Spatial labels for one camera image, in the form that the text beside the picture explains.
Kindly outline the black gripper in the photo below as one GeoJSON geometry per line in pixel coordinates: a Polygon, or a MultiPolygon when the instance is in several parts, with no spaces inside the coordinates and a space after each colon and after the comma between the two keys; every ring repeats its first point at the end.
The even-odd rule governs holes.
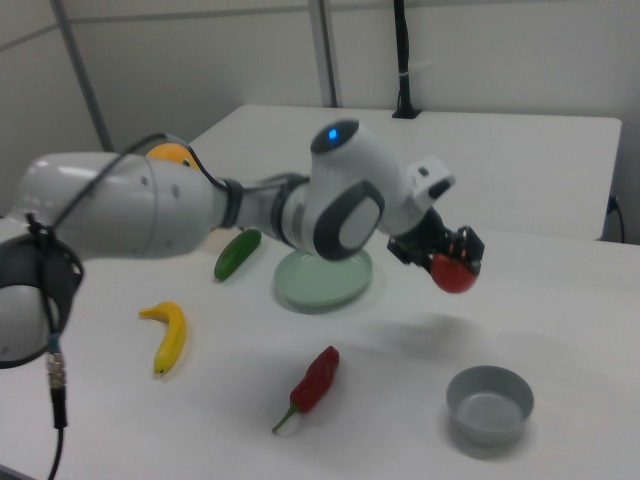
{"type": "Polygon", "coordinates": [[[430,208],[410,231],[390,237],[387,249],[403,264],[415,264],[432,271],[436,254],[460,261],[472,274],[479,274],[485,244],[470,227],[449,230],[440,214],[430,208]]]}

